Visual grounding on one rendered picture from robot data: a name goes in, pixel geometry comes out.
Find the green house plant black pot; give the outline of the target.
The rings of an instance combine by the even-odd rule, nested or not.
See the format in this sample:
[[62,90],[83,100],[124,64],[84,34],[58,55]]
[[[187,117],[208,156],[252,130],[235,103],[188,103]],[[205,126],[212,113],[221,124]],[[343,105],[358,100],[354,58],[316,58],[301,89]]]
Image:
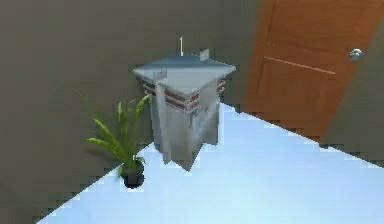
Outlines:
[[138,156],[138,152],[140,146],[146,146],[146,143],[137,142],[136,136],[138,118],[151,97],[151,94],[146,94],[140,99],[133,99],[130,104],[135,103],[135,106],[127,109],[123,108],[122,102],[117,104],[118,135],[114,135],[94,113],[92,121],[96,125],[98,136],[85,139],[86,142],[107,150],[121,162],[117,169],[117,177],[123,180],[128,189],[137,189],[145,181],[144,165],[146,160],[144,157]]

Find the silver round door knob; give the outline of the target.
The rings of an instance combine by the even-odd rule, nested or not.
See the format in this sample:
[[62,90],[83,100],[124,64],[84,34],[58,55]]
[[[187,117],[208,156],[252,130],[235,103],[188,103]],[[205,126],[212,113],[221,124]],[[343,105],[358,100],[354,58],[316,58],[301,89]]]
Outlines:
[[349,59],[351,61],[358,61],[362,56],[364,52],[359,48],[354,48],[349,52]]

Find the brown wooden room door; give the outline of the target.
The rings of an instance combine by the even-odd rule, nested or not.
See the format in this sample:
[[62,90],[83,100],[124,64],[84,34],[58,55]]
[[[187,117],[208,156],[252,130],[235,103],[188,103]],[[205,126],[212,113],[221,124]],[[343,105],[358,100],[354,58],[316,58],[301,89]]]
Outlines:
[[261,0],[242,110],[319,141],[383,18],[384,0]]

